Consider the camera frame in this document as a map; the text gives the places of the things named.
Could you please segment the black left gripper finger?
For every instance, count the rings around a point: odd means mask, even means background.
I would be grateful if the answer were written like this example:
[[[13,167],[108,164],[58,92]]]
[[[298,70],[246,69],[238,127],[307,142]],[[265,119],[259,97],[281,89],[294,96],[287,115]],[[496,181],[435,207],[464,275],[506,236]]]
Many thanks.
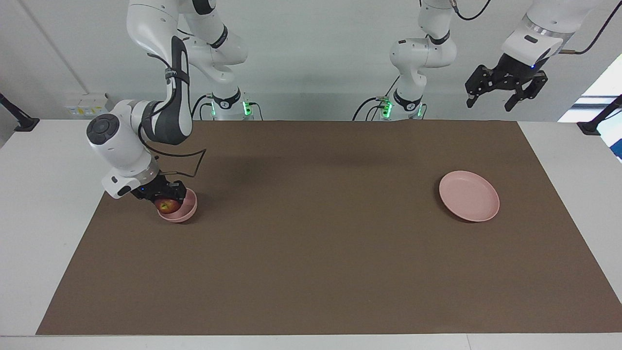
[[[465,82],[465,90],[468,93],[466,105],[472,108],[476,100],[487,93],[489,87],[489,69],[485,66],[476,67],[469,79]]]
[[[515,82],[515,93],[505,103],[505,110],[511,111],[519,102],[537,97],[547,83],[546,73],[536,73],[532,78],[525,81]]]

